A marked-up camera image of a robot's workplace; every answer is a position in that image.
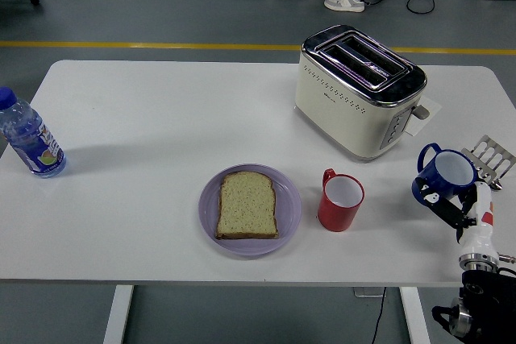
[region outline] red cup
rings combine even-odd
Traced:
[[[344,231],[353,222],[364,201],[364,187],[353,176],[327,169],[322,177],[322,196],[317,212],[321,224],[330,231]]]

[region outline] purple plate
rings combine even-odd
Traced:
[[[278,239],[217,239],[218,195],[225,175],[231,172],[252,171],[263,173],[273,181],[276,191],[276,222]],[[199,219],[206,235],[219,246],[238,255],[256,256],[270,253],[285,245],[301,221],[301,197],[288,177],[281,172],[259,164],[235,165],[214,176],[202,190],[199,199]]]

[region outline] cup handle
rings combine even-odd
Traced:
[[[425,155],[427,155],[427,151],[430,148],[432,148],[435,151],[435,153],[440,153],[442,151],[441,147],[439,145],[437,145],[436,143],[427,144],[421,150],[421,152],[419,153],[419,157],[418,157],[418,173],[420,173],[422,171],[422,169],[424,168],[423,165],[422,165],[422,162],[425,160]]]
[[[328,179],[331,179],[332,177],[336,176],[337,174],[335,173],[335,171],[331,168],[328,168],[325,172],[324,172],[324,175],[322,175],[322,185],[324,185]]]

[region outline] blue mug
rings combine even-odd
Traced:
[[[435,156],[423,166],[430,148],[435,151]],[[424,179],[428,187],[448,200],[475,183],[477,176],[470,159],[458,151],[441,149],[436,143],[426,145],[419,153],[418,172],[417,177]],[[419,203],[425,204],[415,179],[412,182],[412,193]]]

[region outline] bottle cap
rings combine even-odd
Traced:
[[[10,108],[16,103],[15,92],[6,86],[0,87],[0,110]]]

